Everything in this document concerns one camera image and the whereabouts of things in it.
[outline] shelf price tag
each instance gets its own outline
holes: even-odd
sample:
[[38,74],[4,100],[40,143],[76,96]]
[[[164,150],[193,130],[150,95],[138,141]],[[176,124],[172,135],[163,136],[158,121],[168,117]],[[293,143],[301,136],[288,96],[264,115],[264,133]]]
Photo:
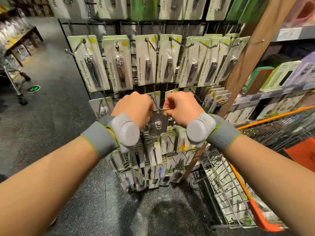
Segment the shelf price tag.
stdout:
[[232,105],[237,105],[237,104],[241,104],[241,103],[247,103],[250,102],[250,100],[252,99],[253,96],[248,96],[248,97],[242,97],[242,98],[237,98],[234,100]]
[[305,84],[302,90],[315,88],[315,83]]
[[259,99],[269,98],[272,92],[262,93]]
[[293,89],[294,89],[294,87],[287,88],[287,89],[285,89],[285,90],[282,92],[282,94],[288,94],[288,93],[291,93]]
[[294,40],[300,37],[302,27],[280,29],[277,41]]

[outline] forearm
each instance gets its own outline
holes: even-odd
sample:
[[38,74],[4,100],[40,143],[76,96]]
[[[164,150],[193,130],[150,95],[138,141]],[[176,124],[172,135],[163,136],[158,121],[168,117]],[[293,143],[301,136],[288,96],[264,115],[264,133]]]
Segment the forearm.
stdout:
[[224,156],[257,195],[292,230],[314,235],[315,174],[245,135]]
[[1,183],[1,235],[41,234],[98,162],[80,136]]

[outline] floor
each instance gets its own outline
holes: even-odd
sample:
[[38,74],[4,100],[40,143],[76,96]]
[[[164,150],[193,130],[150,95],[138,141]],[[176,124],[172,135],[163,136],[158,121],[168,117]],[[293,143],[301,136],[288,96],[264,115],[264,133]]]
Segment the floor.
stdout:
[[[32,78],[21,106],[10,86],[0,87],[0,174],[22,170],[77,137],[95,120],[66,41],[51,19],[32,19],[44,44],[24,71]],[[203,196],[187,182],[142,194],[124,194],[105,161],[95,167],[61,211],[52,235],[273,235],[261,230],[210,230]]]

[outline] left hand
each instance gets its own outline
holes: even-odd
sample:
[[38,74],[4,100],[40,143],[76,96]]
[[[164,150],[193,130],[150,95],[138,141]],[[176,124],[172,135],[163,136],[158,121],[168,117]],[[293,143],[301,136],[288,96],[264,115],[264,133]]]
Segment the left hand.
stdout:
[[127,113],[132,122],[136,123],[141,130],[149,122],[152,111],[153,102],[148,95],[132,92],[118,101],[112,116],[116,117],[122,113]]

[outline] gray wristband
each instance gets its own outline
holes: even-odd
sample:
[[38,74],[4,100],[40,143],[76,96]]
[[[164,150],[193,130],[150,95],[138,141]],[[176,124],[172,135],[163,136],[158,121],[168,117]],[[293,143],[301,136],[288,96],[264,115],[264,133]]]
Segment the gray wristband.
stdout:
[[111,127],[113,119],[113,116],[105,115],[81,134],[92,145],[100,159],[103,159],[119,147]]
[[216,128],[207,138],[207,142],[224,152],[234,140],[241,134],[231,123],[218,115],[211,115],[216,123]]

